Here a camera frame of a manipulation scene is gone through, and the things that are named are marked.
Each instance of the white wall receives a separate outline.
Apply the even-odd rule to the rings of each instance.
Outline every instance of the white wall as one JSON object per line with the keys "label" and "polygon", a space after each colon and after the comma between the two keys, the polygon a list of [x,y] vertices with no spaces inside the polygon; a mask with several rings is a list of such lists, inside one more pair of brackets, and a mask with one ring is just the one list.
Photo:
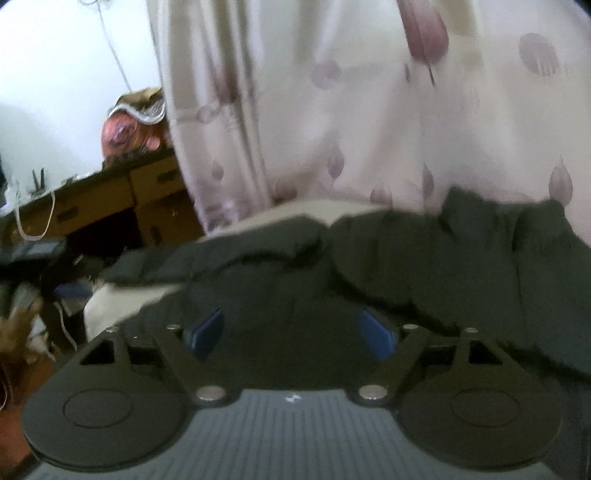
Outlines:
{"label": "white wall", "polygon": [[[103,1],[107,30],[133,90],[160,85],[145,0]],[[49,188],[100,170],[100,131],[125,84],[94,7],[11,0],[0,9],[0,155],[7,176]]]}

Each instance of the wooden desk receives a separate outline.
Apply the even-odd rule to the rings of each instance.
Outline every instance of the wooden desk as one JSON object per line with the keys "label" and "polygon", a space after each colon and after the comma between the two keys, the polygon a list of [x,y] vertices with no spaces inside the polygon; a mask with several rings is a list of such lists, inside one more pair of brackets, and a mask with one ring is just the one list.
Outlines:
{"label": "wooden desk", "polygon": [[[172,151],[117,164],[62,186],[55,194],[56,206],[47,236],[68,236],[128,209],[135,212],[144,245],[182,243],[203,235]],[[51,203],[51,196],[46,195],[20,208],[27,235],[43,233]],[[14,214],[2,223],[1,241],[20,243]]]}

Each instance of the purple leaf print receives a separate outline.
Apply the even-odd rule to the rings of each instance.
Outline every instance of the purple leaf print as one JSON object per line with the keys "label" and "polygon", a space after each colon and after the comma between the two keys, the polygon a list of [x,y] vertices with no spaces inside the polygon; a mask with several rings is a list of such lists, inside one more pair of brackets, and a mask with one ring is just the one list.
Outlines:
{"label": "purple leaf print", "polygon": [[567,206],[573,199],[573,180],[563,162],[557,165],[550,176],[548,185],[550,198]]}
{"label": "purple leaf print", "polygon": [[321,90],[329,90],[340,78],[340,67],[334,60],[317,63],[312,69],[312,83]]}
{"label": "purple leaf print", "polygon": [[423,165],[423,200],[427,200],[435,190],[435,179],[429,167]]}
{"label": "purple leaf print", "polygon": [[411,56],[427,65],[441,60],[449,46],[449,35],[429,0],[398,0],[398,8]]}
{"label": "purple leaf print", "polygon": [[197,121],[204,125],[210,124],[215,120],[218,113],[218,110],[214,110],[209,105],[202,106],[197,110]]}
{"label": "purple leaf print", "polygon": [[217,160],[213,160],[212,163],[212,177],[218,182],[222,181],[224,175],[224,169],[222,164]]}
{"label": "purple leaf print", "polygon": [[329,175],[333,180],[336,180],[340,177],[340,174],[343,173],[343,168],[345,167],[345,156],[341,152],[340,148],[335,145],[333,151],[329,157],[329,162],[327,165]]}
{"label": "purple leaf print", "polygon": [[297,189],[291,180],[279,179],[275,182],[272,195],[277,201],[289,201],[297,197]]}
{"label": "purple leaf print", "polygon": [[393,205],[392,191],[383,183],[378,183],[369,194],[371,203],[378,203],[391,207]]}
{"label": "purple leaf print", "polygon": [[523,35],[519,56],[527,69],[541,77],[552,77],[560,70],[560,61],[550,41],[537,33]]}

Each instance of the desk drawer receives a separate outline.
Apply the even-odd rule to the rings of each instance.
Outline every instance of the desk drawer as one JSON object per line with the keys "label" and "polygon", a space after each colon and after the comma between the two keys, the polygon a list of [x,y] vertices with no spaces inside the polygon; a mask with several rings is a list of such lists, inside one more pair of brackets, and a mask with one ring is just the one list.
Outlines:
{"label": "desk drawer", "polygon": [[167,197],[185,188],[175,157],[133,170],[129,176],[139,205]]}
{"label": "desk drawer", "polygon": [[[56,208],[47,236],[66,236],[98,220],[134,206],[134,196],[127,177],[108,180],[83,192],[57,194]],[[27,235],[41,235],[47,225],[51,203],[22,218]],[[17,226],[11,234],[13,244],[21,241]]]}
{"label": "desk drawer", "polygon": [[187,192],[177,192],[162,200],[135,209],[144,244],[182,244],[203,236]]}

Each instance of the drawer handle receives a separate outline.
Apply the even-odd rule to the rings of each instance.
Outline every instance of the drawer handle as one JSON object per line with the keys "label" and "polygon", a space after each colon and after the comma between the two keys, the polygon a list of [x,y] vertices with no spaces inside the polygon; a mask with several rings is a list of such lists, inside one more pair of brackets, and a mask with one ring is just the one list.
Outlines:
{"label": "drawer handle", "polygon": [[178,169],[175,168],[174,170],[166,171],[161,173],[156,177],[157,183],[168,183],[169,181],[173,181],[178,176]]}
{"label": "drawer handle", "polygon": [[64,212],[57,214],[57,221],[58,221],[58,223],[67,222],[68,220],[72,220],[73,218],[76,218],[79,213],[80,213],[80,210],[78,209],[78,207],[68,208]]}

